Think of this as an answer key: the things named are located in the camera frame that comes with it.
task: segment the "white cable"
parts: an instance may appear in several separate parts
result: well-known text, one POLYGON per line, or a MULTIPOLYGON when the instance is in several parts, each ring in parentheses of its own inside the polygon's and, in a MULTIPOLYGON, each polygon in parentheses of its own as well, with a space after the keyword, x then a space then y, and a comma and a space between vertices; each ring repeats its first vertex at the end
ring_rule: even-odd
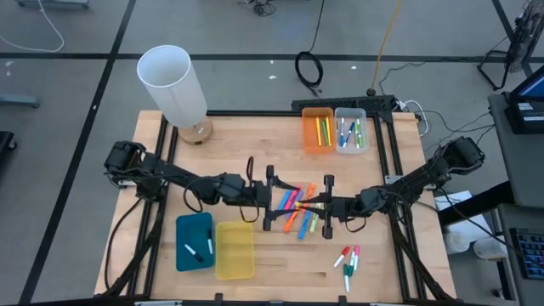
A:
POLYGON ((48 15, 45 14, 45 9, 43 9, 43 6, 42 6, 42 0, 37 0, 37 3, 40 5, 40 12, 42 12, 43 17, 45 17, 45 20, 48 21, 48 23, 49 23, 49 24, 51 25, 51 27, 53 28, 54 32, 57 33, 57 35, 59 36, 59 38, 60 38, 60 47, 56 48, 55 50, 40 49, 40 48, 28 48, 28 47, 23 47, 23 46, 20 46, 20 45, 18 45, 18 44, 9 42, 9 41, 8 41, 6 38, 4 38, 2 35, 0 35, 0 39, 2 39, 5 43, 7 43, 8 45, 10 45, 10 46, 12 46, 12 47, 16 47, 16 48, 19 48, 19 49, 22 49, 22 50, 26 50, 26 51, 50 52, 50 53, 59 52, 59 51, 65 46, 65 39, 62 37, 62 35, 60 35, 59 31, 58 31, 57 28, 53 25, 53 22, 51 22, 51 20, 49 19, 48 15))
POLYGON ((422 113, 423 121, 425 122, 425 132, 420 133, 419 137, 425 136, 425 134, 428 133, 428 122, 427 122, 427 117, 425 116, 425 111, 423 111, 422 106, 419 105, 419 103, 417 103, 417 101, 415 101, 415 100, 408 100, 408 101, 404 101, 404 102, 399 101, 400 109, 403 110, 406 107, 406 105, 409 104, 409 103, 413 103, 413 104, 417 105, 417 107, 419 107, 419 110, 422 113))

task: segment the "yellow container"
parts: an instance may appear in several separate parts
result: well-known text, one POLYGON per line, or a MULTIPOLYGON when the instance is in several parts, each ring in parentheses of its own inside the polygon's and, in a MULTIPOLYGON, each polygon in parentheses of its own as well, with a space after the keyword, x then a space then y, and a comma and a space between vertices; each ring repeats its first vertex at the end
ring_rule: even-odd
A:
POLYGON ((252 224, 242 221, 219 223, 215 228, 215 277, 228 281, 254 275, 252 224))

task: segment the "lamp shade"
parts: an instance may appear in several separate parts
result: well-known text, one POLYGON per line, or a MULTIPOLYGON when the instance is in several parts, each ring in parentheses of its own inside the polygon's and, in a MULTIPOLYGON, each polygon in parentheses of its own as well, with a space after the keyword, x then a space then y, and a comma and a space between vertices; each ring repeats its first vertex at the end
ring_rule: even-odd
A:
POLYGON ((190 56, 176 46, 147 51, 136 68, 140 81, 167 120, 189 128, 206 119, 207 104, 190 56))

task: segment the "lamp base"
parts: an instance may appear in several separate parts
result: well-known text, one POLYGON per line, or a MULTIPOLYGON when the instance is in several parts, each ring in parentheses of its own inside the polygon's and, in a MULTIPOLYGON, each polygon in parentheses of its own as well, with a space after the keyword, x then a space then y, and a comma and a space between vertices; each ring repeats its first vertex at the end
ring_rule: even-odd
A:
POLYGON ((212 137, 212 132, 212 121, 208 117, 192 127, 178 128, 179 137, 189 145, 204 144, 212 137))

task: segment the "yellow highlighter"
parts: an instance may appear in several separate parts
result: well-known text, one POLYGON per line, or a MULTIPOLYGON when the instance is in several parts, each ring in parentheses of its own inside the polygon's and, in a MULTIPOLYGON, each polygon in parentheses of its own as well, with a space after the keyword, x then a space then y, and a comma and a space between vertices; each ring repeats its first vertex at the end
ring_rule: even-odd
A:
POLYGON ((329 117, 326 117, 326 137, 329 139, 329 145, 332 145, 332 142, 331 142, 331 125, 329 124, 329 117))
POLYGON ((317 129, 317 144, 321 146, 320 118, 315 118, 315 128, 317 129))

